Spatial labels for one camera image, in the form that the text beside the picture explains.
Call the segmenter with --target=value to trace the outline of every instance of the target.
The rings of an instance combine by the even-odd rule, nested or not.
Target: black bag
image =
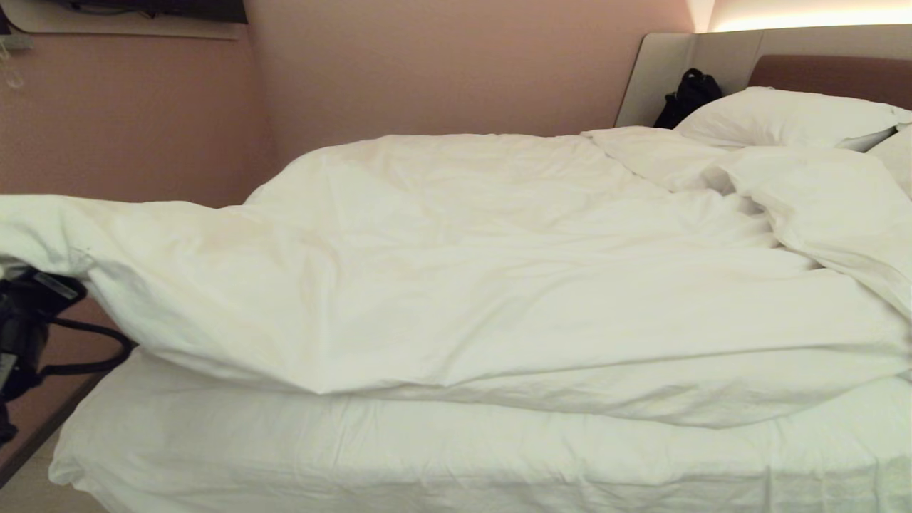
[[[712,75],[704,75],[699,69],[688,69],[681,78],[678,91],[665,95],[665,109],[658,115],[654,126],[673,129],[691,112],[719,98],[722,98],[722,89]]]

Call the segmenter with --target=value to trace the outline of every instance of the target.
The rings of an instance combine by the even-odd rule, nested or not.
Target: brown headboard
[[[912,60],[766,55],[749,86],[882,101],[912,110]]]

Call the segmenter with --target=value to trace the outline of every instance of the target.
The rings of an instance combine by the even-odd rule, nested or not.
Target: white bed sheet
[[[912,510],[910,385],[726,430],[260,392],[138,351],[50,475],[116,513]]]

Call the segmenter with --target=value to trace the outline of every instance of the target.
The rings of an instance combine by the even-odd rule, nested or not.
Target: wall-mounted tv
[[[104,14],[104,9],[136,11],[150,16],[187,16],[247,23],[244,0],[58,0],[75,11]]]

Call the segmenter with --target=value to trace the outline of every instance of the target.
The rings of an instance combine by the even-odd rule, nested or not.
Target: pink wall
[[[26,87],[0,82],[0,193],[221,206],[276,171],[246,37],[41,36],[13,61]],[[104,320],[89,304],[69,317]],[[92,360],[112,344],[58,331],[47,361]],[[11,404],[22,435],[0,466],[83,381],[50,378]]]
[[[687,0],[248,0],[282,163],[387,133],[612,126],[640,39]]]

